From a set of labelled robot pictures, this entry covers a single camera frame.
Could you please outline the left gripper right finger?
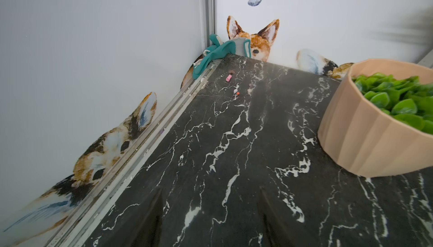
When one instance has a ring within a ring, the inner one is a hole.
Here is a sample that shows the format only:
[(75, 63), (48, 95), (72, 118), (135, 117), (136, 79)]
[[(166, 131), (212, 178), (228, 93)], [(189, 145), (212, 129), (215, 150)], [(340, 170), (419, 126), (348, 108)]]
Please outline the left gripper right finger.
[(295, 247), (295, 235), (279, 218), (265, 189), (259, 190), (258, 214), (263, 223), (268, 247)]

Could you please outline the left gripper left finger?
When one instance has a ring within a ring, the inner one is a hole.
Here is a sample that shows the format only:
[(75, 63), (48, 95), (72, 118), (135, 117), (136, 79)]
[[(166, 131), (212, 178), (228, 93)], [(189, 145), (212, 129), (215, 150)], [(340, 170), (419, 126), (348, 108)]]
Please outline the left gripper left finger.
[(157, 247), (162, 231), (162, 190), (155, 195), (144, 209), (124, 229), (122, 247)]

